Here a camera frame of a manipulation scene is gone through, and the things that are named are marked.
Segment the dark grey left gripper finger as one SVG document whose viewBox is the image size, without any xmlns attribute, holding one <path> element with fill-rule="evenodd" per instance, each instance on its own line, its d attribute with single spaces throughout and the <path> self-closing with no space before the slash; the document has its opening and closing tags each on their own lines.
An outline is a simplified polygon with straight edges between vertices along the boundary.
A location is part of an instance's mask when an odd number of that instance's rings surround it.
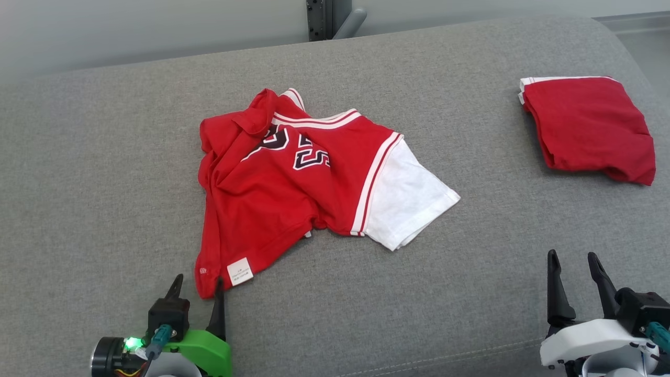
<svg viewBox="0 0 670 377">
<path fill-rule="evenodd" d="M 183 279 L 184 279 L 183 274 L 178 274 L 175 277 L 175 279 L 172 282 L 170 288 L 168 289 L 167 293 L 165 294 L 165 300 L 168 300 L 168 301 L 182 300 L 181 289 L 182 289 L 182 285 L 183 285 Z"/>
<path fill-rule="evenodd" d="M 223 278 L 218 278 L 215 286 L 214 307 L 211 311 L 209 324 L 206 331 L 218 337 L 222 341 L 227 341 L 226 322 L 225 322 L 225 289 Z"/>
</svg>

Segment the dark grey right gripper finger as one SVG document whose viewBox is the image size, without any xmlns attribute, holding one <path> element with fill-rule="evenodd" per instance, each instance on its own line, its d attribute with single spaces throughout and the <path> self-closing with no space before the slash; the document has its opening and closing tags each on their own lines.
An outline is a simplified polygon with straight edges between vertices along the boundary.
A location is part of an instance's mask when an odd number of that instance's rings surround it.
<svg viewBox="0 0 670 377">
<path fill-rule="evenodd" d="M 600 296 L 601 308 L 605 319 L 617 318 L 620 308 L 616 296 L 617 289 L 601 265 L 600 258 L 594 252 L 588 253 L 588 264 L 591 279 L 596 283 Z"/>
<path fill-rule="evenodd" d="M 575 324 L 576 312 L 569 304 L 562 282 L 562 267 L 555 250 L 546 255 L 546 321 L 551 327 Z"/>
</svg>

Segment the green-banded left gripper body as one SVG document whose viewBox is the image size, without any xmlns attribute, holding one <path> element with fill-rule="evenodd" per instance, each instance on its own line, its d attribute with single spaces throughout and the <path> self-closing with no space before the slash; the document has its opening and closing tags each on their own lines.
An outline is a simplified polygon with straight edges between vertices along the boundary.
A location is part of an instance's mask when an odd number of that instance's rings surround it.
<svg viewBox="0 0 670 377">
<path fill-rule="evenodd" d="M 189 330 L 182 341 L 170 341 L 164 354 L 179 353 L 208 376 L 232 376 L 231 348 L 206 330 Z"/>
</svg>

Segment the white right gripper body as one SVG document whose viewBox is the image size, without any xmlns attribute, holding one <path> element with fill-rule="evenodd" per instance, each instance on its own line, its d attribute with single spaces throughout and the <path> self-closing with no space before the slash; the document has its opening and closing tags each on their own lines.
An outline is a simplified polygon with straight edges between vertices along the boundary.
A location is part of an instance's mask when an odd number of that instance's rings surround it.
<svg viewBox="0 0 670 377">
<path fill-rule="evenodd" d="M 541 365 L 567 376 L 660 376 L 661 348 L 617 320 L 594 319 L 556 331 L 541 343 Z"/>
</svg>

